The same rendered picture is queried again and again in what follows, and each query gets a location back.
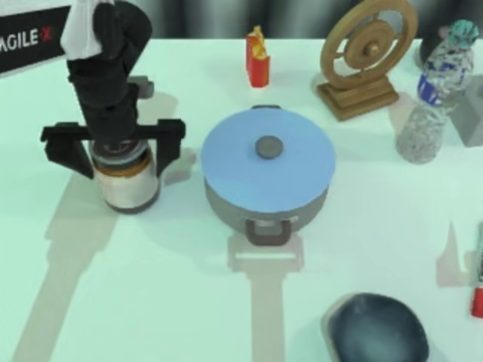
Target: gray knob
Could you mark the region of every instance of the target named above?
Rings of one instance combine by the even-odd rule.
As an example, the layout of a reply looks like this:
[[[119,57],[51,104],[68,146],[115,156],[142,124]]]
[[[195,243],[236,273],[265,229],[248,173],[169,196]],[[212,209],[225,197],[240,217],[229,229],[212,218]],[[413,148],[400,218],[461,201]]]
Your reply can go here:
[[[257,155],[267,160],[280,156],[284,150],[284,144],[275,136],[263,136],[255,144]]]

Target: wooden object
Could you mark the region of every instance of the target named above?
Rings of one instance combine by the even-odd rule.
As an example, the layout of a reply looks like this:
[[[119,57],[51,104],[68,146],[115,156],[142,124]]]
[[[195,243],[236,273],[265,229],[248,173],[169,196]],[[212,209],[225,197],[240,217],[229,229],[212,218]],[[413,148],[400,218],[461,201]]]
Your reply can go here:
[[[260,26],[246,38],[245,68],[252,87],[265,87],[269,83],[270,57],[266,53],[265,38]]]
[[[379,19],[381,11],[400,13],[401,33]],[[417,13],[406,0],[363,0],[336,24],[325,40],[320,60],[328,82],[319,85],[317,93],[339,121],[398,100],[386,73],[404,56],[416,31]],[[355,73],[337,74],[337,60],[344,60]]]

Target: toy french fries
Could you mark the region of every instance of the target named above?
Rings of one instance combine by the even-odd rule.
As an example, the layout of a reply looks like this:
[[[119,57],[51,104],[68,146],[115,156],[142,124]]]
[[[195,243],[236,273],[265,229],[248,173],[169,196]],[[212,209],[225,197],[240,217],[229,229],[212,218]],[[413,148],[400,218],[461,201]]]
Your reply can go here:
[[[265,87],[269,83],[270,57],[266,53],[265,38],[260,26],[246,38],[246,70],[252,87]]]

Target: pot lid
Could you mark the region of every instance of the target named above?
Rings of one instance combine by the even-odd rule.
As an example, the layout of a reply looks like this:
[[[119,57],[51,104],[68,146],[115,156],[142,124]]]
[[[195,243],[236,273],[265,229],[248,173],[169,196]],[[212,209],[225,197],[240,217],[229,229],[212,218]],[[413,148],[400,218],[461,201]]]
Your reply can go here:
[[[335,153],[324,131],[284,109],[249,109],[221,121],[201,151],[208,185],[237,207],[292,211],[328,187]]]

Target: tabletop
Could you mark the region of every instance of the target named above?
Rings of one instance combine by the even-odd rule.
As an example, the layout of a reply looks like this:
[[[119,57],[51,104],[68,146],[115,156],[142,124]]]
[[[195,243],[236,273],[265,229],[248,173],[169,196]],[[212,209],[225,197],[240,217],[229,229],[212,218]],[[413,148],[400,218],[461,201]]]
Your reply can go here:
[[[95,183],[45,158],[42,127],[82,119],[63,60],[0,78],[1,362],[333,362],[321,321],[358,292],[409,305],[432,362],[483,359],[483,322],[469,316],[483,151],[466,149],[452,124],[430,164],[394,147],[416,93],[417,43],[389,74],[400,100],[343,123],[313,90],[322,41],[266,45],[270,85],[253,89],[243,41],[149,43],[134,73],[156,94],[140,102],[140,121],[182,118],[187,135],[160,199],[137,216],[114,214]],[[337,154],[323,210],[284,251],[297,265],[276,250],[244,254],[205,197],[203,140],[256,104],[313,120]]]

